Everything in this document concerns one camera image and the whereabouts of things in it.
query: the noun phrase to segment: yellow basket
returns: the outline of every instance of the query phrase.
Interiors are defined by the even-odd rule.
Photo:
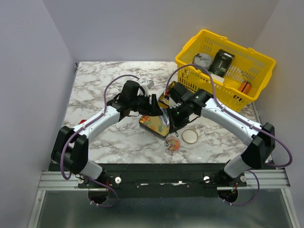
[[[219,49],[235,57],[224,76],[224,83],[214,80],[216,96],[224,105],[238,112],[248,103],[257,100],[271,78],[276,61],[252,48],[232,43],[227,37],[203,29],[185,44],[176,56],[175,62],[178,67],[190,64],[199,52],[206,53],[214,59]],[[201,88],[212,93],[209,77],[192,66],[178,72],[178,81],[193,92]],[[247,95],[238,91],[245,81],[251,84]]]

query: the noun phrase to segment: gray wall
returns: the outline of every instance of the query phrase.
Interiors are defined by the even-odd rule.
[[[0,3],[0,227],[27,227],[74,80],[41,0]]]
[[[303,0],[280,0],[254,49],[277,60],[272,79],[258,99],[257,108],[262,121],[275,126],[276,135],[286,142],[294,155],[293,164],[286,170],[294,206],[304,227],[304,217],[301,216],[304,215],[303,11]],[[273,158],[276,163],[288,161],[280,145],[273,152]]]
[[[72,57],[174,60],[201,29],[252,47],[278,0],[43,0]]]

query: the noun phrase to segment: orange battery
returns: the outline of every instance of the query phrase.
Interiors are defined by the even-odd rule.
[[[251,88],[251,84],[249,82],[243,82],[238,90],[244,94],[248,94],[250,88]]]

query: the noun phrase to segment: white marble tabletop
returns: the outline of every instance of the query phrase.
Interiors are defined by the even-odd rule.
[[[152,93],[159,96],[169,75],[176,69],[174,62],[81,62],[69,101],[64,124],[73,127],[82,119],[89,119],[103,106],[103,92],[114,78],[133,74],[152,79]],[[119,93],[126,80],[121,78],[109,87],[107,99]],[[246,106],[241,115],[256,121],[253,106]],[[107,128],[90,143],[89,158],[100,163],[192,163],[227,162],[245,150],[246,146],[233,134],[206,118],[199,118],[179,131],[181,148],[169,155],[164,141],[139,127],[139,117],[126,117]],[[181,133],[192,128],[199,140],[187,144]]]

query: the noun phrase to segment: clear plastic container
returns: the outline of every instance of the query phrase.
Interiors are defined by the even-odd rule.
[[[173,155],[180,150],[180,140],[175,136],[169,136],[165,140],[165,152],[169,155]]]

